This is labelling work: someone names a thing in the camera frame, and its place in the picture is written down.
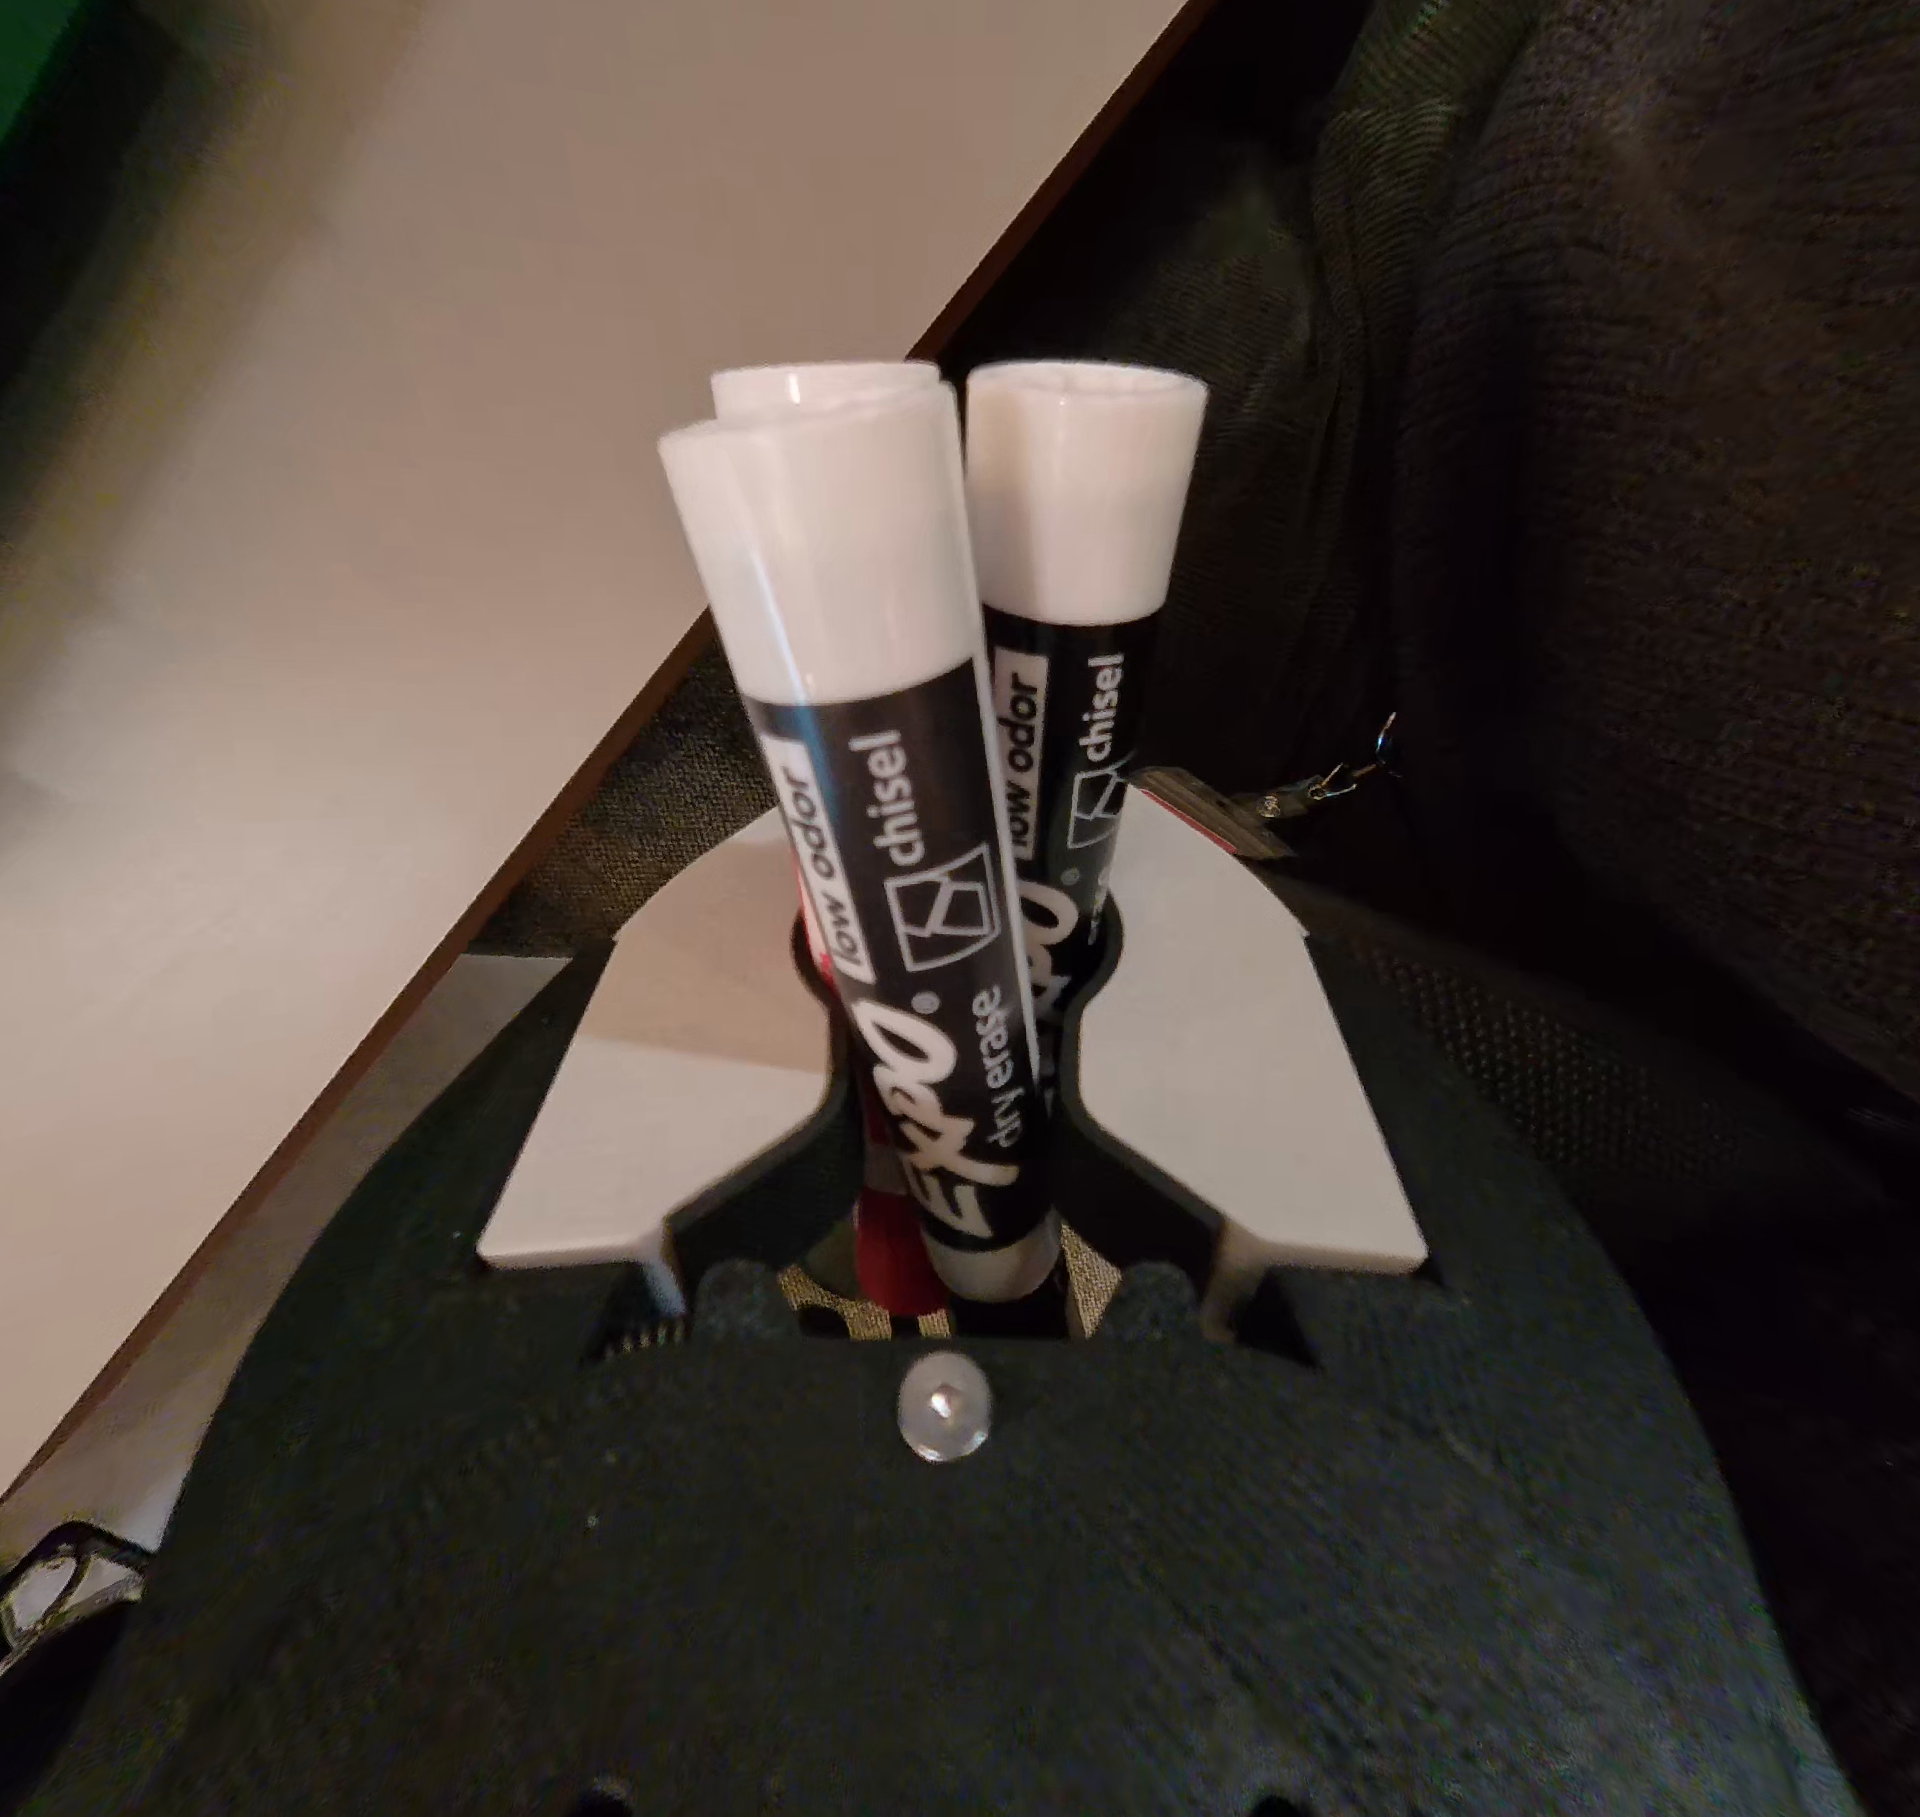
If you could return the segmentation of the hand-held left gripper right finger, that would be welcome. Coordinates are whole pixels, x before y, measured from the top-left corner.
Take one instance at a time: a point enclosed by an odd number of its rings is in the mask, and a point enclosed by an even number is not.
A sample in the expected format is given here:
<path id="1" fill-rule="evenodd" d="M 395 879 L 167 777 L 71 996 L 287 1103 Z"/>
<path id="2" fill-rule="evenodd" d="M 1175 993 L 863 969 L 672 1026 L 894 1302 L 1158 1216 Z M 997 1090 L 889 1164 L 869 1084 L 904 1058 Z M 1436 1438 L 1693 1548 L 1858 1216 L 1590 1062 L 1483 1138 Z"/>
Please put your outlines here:
<path id="1" fill-rule="evenodd" d="M 1156 791 L 1120 805 L 1101 964 L 1060 1053 L 1060 1210 L 1234 1340 L 1266 1274 L 1432 1259 L 1299 915 Z"/>

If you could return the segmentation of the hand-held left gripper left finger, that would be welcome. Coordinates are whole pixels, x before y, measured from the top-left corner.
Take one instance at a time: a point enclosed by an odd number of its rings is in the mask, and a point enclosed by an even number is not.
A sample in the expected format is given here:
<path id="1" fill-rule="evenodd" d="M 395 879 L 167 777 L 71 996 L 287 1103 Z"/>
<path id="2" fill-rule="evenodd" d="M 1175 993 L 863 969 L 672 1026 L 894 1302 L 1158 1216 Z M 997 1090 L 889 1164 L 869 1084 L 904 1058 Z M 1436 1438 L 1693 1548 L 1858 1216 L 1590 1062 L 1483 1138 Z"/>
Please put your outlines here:
<path id="1" fill-rule="evenodd" d="M 687 1310 L 676 1222 L 825 1103 L 832 1029 L 791 927 L 781 816 L 753 816 L 620 927 L 478 1233 L 491 1274 L 628 1259 L 663 1315 Z"/>

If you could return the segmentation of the red dry erase marker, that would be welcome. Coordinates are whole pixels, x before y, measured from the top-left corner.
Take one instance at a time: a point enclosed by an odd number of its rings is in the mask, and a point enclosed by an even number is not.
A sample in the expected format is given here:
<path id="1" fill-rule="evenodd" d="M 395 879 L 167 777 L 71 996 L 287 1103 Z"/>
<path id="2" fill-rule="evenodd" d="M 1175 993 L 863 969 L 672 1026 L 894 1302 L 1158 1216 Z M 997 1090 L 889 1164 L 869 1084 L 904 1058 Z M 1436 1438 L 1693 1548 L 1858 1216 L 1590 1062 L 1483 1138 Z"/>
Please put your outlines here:
<path id="1" fill-rule="evenodd" d="M 708 378 L 714 415 L 775 415 L 825 411 L 880 393 L 934 388 L 934 359 L 814 359 L 814 366 L 733 366 Z M 889 1142 L 889 1113 L 880 1103 L 870 1070 L 851 1048 L 851 1090 L 863 1103 L 863 1198 L 851 1210 L 851 1279 L 808 1259 L 814 1282 L 832 1292 L 863 1292 L 889 1321 L 920 1333 L 922 1315 L 946 1310 L 946 1282 L 929 1267 L 920 1206 L 903 1182 L 903 1156 Z"/>

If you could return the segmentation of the black dry erase marker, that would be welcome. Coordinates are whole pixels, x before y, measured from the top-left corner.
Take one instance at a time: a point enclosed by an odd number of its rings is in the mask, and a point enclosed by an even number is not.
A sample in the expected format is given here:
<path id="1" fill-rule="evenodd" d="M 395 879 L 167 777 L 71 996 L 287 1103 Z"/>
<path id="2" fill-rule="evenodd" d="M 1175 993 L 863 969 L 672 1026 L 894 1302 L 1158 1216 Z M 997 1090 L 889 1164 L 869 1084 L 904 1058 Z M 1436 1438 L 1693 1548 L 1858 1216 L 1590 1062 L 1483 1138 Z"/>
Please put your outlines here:
<path id="1" fill-rule="evenodd" d="M 659 459 L 929 1267 L 1060 1267 L 1047 1098 L 946 385 L 692 422 Z"/>
<path id="2" fill-rule="evenodd" d="M 1212 388 L 1107 359 L 968 370 L 968 533 L 1043 1090 L 1091 977 Z"/>

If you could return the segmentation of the person's dark knit sweater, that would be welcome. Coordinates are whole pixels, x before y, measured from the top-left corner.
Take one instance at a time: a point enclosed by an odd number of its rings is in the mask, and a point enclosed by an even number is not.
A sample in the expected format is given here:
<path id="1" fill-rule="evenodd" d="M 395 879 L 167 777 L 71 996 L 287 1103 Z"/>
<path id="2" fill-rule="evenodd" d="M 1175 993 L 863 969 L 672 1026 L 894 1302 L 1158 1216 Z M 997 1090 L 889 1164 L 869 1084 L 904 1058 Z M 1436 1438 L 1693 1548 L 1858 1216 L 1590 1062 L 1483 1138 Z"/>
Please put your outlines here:
<path id="1" fill-rule="evenodd" d="M 1212 385 L 1150 745 L 1400 777 L 1333 888 L 1711 1425 L 1869 1809 L 1915 1809 L 1915 0 L 1223 0 L 952 330 Z"/>

